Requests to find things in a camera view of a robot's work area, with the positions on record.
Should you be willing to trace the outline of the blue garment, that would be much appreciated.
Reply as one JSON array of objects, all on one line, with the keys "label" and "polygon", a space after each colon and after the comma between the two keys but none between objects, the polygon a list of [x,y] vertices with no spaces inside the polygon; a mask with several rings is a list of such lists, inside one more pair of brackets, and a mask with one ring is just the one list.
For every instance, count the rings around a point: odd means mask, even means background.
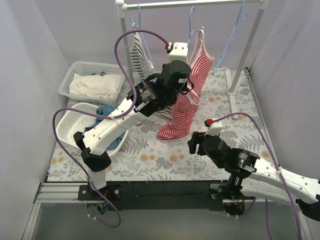
[{"label": "blue garment", "polygon": [[[96,115],[99,115],[99,116],[108,116],[109,114],[111,114],[116,108],[118,107],[118,104],[116,106],[109,106],[109,105],[102,105],[102,106],[99,106],[95,113]],[[84,128],[84,131],[87,132],[93,128],[95,128],[100,122],[102,122],[103,119],[102,118],[96,118],[95,119],[95,123],[90,125],[90,126],[87,126]],[[120,135],[118,138],[116,138],[107,148],[106,150],[107,151],[112,151],[112,150],[115,150],[119,144],[121,143],[121,141],[123,140],[125,136],[125,133],[123,133],[122,135]]]}]

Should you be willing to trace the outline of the red white striped tank top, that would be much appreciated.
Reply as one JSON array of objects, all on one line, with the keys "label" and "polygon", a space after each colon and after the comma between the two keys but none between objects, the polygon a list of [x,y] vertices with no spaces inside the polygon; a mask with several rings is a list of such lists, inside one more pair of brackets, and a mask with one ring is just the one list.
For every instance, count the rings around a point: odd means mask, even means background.
[{"label": "red white striped tank top", "polygon": [[215,58],[206,49],[205,28],[201,27],[189,60],[191,73],[188,86],[192,87],[192,90],[186,95],[179,95],[176,103],[171,106],[172,120],[159,129],[158,139],[174,140],[189,134],[193,118],[201,103],[201,90],[214,60]]}]

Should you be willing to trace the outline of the white oval perforated basket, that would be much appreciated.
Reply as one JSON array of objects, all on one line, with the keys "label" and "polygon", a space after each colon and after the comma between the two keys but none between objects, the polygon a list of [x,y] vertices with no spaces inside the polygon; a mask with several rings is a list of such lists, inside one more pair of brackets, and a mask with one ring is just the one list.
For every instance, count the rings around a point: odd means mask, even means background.
[{"label": "white oval perforated basket", "polygon": [[[91,114],[96,114],[96,110],[98,106],[94,104],[86,103],[86,102],[80,102],[75,104],[71,108],[75,108]],[[56,126],[55,130],[56,130],[57,137],[61,142],[68,144],[70,146],[73,146],[77,150],[79,150],[73,137],[74,134],[76,132],[83,133],[86,127],[93,125],[95,122],[96,122],[95,117],[68,110],[66,111],[66,113],[64,114],[64,116]],[[121,146],[124,144],[128,136],[128,133],[129,133],[129,130],[127,130],[123,134],[123,138],[121,139],[117,147],[111,150],[107,150],[107,154],[110,157],[115,155],[120,150]]]}]

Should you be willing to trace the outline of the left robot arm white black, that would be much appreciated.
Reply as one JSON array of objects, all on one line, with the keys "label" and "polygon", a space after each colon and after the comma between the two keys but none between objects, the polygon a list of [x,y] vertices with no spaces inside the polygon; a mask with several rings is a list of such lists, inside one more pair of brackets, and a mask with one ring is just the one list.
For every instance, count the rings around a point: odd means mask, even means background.
[{"label": "left robot arm white black", "polygon": [[112,163],[108,146],[133,125],[173,105],[179,94],[187,92],[190,74],[191,67],[183,61],[165,64],[161,73],[137,84],[106,119],[86,132],[73,135],[88,167],[89,194],[95,200],[103,199],[107,193],[105,170]]}]

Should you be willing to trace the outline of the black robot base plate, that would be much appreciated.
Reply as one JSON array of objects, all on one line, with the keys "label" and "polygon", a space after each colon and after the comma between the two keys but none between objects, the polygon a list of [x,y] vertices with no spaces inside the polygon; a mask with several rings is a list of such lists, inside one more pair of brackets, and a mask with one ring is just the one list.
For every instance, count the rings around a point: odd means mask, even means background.
[{"label": "black robot base plate", "polygon": [[203,209],[242,215],[246,197],[226,196],[225,180],[109,181],[95,192],[89,184],[78,190],[79,201],[107,198],[118,210]]}]

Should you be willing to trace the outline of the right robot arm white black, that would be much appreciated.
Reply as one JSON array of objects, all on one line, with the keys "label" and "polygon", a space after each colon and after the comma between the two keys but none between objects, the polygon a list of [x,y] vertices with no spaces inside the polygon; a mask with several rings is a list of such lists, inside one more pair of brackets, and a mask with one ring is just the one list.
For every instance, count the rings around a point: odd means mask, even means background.
[{"label": "right robot arm white black", "polygon": [[190,154],[207,156],[230,176],[224,186],[213,190],[223,199],[241,197],[264,198],[290,205],[294,203],[302,214],[320,219],[320,181],[281,169],[256,153],[231,148],[217,135],[194,132],[187,142]]}]

